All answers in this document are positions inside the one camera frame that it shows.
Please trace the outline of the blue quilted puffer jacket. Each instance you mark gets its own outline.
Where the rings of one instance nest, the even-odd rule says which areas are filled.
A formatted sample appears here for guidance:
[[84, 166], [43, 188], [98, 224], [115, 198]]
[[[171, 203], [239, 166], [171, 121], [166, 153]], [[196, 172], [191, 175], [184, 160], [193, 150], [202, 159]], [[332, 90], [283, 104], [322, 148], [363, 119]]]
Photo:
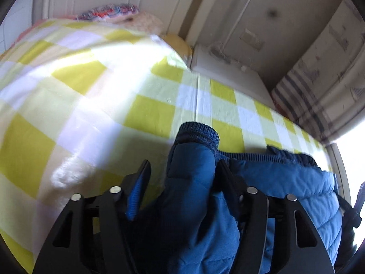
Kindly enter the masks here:
[[311, 156], [269, 146], [265, 153], [218, 150], [217, 132], [183, 123], [170, 150], [163, 192], [136, 218], [137, 269], [141, 273], [228, 273], [241, 230], [231, 214], [233, 195], [216, 166], [267, 196], [293, 194], [309, 215], [329, 259], [338, 256], [342, 214], [335, 175]]

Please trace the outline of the yellow checkered quilt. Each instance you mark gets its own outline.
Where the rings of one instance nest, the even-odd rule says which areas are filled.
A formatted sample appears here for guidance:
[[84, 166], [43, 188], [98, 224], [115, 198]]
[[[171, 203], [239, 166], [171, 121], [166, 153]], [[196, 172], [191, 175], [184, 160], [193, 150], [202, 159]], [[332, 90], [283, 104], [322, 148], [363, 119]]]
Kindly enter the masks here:
[[72, 194], [101, 194], [148, 160], [144, 200], [156, 198], [186, 121], [214, 128], [224, 152], [272, 145], [331, 168], [308, 133], [192, 72], [158, 36], [68, 19], [27, 30], [1, 55], [1, 236], [21, 268], [32, 272]]

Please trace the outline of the patterned beige curtain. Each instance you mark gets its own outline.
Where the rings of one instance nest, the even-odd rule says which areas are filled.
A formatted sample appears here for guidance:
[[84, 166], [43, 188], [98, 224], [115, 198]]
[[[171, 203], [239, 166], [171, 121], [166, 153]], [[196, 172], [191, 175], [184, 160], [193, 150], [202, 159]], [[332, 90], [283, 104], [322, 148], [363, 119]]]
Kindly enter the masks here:
[[364, 120], [364, 19], [351, 0], [342, 0], [271, 95], [283, 116], [323, 144]]

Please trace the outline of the white bedside table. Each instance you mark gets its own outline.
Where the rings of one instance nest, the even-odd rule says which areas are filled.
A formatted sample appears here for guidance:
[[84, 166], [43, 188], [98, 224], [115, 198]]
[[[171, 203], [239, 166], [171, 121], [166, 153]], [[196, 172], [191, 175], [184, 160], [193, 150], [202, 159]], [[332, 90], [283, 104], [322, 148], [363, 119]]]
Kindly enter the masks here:
[[202, 45], [196, 45], [190, 65], [192, 71], [234, 88], [274, 110], [272, 98], [259, 74], [249, 67], [241, 67], [216, 57]]

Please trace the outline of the slim white desk lamp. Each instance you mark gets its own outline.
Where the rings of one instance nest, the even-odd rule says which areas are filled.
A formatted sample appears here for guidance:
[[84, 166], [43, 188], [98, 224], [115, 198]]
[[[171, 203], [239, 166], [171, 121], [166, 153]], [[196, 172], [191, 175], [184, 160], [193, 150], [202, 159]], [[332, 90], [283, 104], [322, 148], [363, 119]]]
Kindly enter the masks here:
[[230, 41], [231, 37], [233, 36], [233, 33], [235, 32], [238, 24], [240, 23], [240, 21], [242, 19], [244, 13], [246, 12], [246, 9], [248, 8], [250, 1], [251, 0], [247, 0], [245, 2], [244, 7], [242, 8], [240, 14], [238, 15], [237, 19], [233, 23], [233, 26], [229, 30], [228, 35], [226, 36], [224, 41], [217, 43], [214, 48], [210, 49], [210, 53], [212, 55], [214, 55], [214, 57], [216, 57], [217, 59], [226, 61], [225, 48], [227, 47], [228, 42]]

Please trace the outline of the orange floral bed sheet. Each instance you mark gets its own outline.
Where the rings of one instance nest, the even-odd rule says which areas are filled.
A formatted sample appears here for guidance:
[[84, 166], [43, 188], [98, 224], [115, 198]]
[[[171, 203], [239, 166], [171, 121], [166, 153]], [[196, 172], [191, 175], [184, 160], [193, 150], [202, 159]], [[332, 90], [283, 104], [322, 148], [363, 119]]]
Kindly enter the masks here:
[[190, 65], [193, 49], [188, 45], [180, 36], [169, 33], [162, 36], [162, 39], [169, 44], [171, 48], [177, 52], [177, 54], [182, 58], [182, 60]]

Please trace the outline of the cream fluffy pillow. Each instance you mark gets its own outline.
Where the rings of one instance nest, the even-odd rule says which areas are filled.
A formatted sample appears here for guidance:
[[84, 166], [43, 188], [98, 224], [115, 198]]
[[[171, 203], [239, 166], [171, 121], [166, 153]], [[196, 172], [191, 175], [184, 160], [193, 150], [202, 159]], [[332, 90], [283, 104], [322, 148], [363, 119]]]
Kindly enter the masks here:
[[164, 33], [163, 22], [158, 17], [149, 14], [148, 12], [140, 12], [122, 21], [116, 22], [116, 25], [119, 25], [119, 27], [124, 29], [149, 34], [161, 35]]

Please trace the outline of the colourful patterned cushion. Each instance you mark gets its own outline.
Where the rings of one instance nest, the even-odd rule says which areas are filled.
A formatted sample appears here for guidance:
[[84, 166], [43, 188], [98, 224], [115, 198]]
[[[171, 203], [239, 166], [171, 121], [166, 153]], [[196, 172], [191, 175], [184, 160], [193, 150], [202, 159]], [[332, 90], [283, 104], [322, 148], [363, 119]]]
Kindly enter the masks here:
[[107, 4], [75, 16], [77, 21], [119, 23], [132, 19], [139, 13], [134, 4]]

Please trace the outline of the wall socket panel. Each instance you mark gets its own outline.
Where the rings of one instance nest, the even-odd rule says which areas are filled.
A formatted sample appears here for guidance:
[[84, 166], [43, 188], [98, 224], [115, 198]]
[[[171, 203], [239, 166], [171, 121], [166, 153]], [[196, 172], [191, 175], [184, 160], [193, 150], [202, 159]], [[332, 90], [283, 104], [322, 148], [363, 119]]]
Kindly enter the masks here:
[[260, 51], [264, 45], [264, 42], [259, 37], [248, 29], [245, 29], [240, 36], [240, 39], [247, 45], [251, 46], [257, 51]]

